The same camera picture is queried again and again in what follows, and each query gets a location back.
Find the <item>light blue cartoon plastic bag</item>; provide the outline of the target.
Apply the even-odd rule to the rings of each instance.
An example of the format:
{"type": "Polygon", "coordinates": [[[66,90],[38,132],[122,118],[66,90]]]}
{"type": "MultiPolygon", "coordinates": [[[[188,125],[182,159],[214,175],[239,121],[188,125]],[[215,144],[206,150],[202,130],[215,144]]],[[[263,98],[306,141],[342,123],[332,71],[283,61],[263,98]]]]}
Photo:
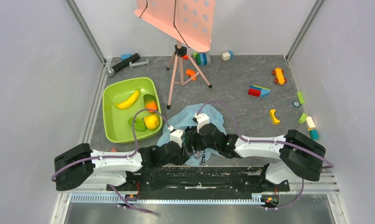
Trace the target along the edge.
{"type": "MultiPolygon", "coordinates": [[[[168,119],[168,123],[176,129],[186,130],[186,128],[197,127],[197,123],[193,121],[194,114],[203,106],[202,103],[196,105],[189,105],[181,110],[180,113],[174,115],[172,118],[168,119]]],[[[222,133],[226,134],[226,129],[224,128],[224,119],[223,115],[212,105],[207,104],[204,106],[202,113],[205,113],[212,122],[222,133]]],[[[170,140],[170,131],[168,126],[164,125],[163,133],[159,138],[157,145],[162,146],[163,144],[169,142],[170,140]]],[[[219,155],[213,149],[206,148],[203,152],[196,152],[193,155],[188,156],[188,160],[184,163],[187,166],[201,166],[203,165],[212,154],[219,155]]]]}

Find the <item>yellow fake lemon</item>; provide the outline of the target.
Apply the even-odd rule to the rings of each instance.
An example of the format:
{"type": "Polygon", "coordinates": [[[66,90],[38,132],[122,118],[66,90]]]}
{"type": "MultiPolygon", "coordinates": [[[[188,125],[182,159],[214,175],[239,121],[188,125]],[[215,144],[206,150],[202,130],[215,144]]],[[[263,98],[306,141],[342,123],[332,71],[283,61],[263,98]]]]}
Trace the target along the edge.
{"type": "Polygon", "coordinates": [[[156,130],[160,126],[160,119],[157,115],[150,115],[143,119],[144,124],[149,130],[156,130]]]}

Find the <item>green fake fruit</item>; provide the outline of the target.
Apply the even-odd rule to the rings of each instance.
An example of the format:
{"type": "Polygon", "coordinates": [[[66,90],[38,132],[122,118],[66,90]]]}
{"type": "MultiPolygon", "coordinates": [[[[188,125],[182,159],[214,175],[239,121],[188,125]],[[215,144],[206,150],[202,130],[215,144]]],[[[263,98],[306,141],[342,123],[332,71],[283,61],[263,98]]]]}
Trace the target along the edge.
{"type": "Polygon", "coordinates": [[[139,132],[144,132],[147,130],[147,127],[145,125],[144,119],[142,118],[136,118],[133,122],[133,117],[130,117],[127,121],[129,126],[132,128],[134,126],[134,130],[139,132]]]}

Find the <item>green orange fake mango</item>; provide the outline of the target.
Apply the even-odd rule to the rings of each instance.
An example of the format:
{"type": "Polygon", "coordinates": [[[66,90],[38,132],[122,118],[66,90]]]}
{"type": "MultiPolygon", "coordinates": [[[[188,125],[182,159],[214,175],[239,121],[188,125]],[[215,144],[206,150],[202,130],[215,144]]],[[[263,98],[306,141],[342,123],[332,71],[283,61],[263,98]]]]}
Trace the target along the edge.
{"type": "Polygon", "coordinates": [[[158,110],[158,105],[155,96],[151,94],[145,94],[143,96],[144,106],[146,109],[149,109],[150,113],[155,113],[158,110]]]}

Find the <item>yellow fake banana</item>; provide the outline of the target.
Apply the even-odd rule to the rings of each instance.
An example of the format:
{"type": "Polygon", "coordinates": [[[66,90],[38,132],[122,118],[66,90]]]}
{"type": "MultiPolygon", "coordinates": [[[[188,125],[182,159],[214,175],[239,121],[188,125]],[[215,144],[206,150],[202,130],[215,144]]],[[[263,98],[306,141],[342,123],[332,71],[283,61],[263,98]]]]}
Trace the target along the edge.
{"type": "Polygon", "coordinates": [[[114,103],[113,105],[120,110],[130,108],[140,97],[141,91],[137,89],[134,93],[122,103],[114,103]]]}

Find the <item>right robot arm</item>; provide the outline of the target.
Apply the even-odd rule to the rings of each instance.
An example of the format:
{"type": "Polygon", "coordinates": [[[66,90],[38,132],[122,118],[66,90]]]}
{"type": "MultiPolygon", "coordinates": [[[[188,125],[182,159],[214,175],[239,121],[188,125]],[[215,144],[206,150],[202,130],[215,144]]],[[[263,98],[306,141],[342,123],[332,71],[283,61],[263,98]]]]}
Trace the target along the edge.
{"type": "Polygon", "coordinates": [[[286,135],[254,138],[237,134],[224,134],[214,124],[200,129],[186,130],[186,148],[189,152],[213,149],[226,158],[264,157],[278,162],[263,167],[259,185],[272,190],[285,180],[301,178],[311,182],[320,180],[326,149],[297,130],[286,135]]]}

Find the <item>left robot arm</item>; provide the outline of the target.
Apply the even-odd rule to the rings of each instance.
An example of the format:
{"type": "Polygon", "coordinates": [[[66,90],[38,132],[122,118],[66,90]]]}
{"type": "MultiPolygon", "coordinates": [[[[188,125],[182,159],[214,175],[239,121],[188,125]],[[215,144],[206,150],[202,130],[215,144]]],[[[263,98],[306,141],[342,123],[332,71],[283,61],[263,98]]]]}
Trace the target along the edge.
{"type": "Polygon", "coordinates": [[[183,165],[189,156],[185,144],[170,141],[162,146],[141,147],[130,152],[104,152],[81,143],[54,159],[55,173],[51,180],[57,191],[106,185],[131,190],[136,177],[130,173],[167,164],[183,165]]]}

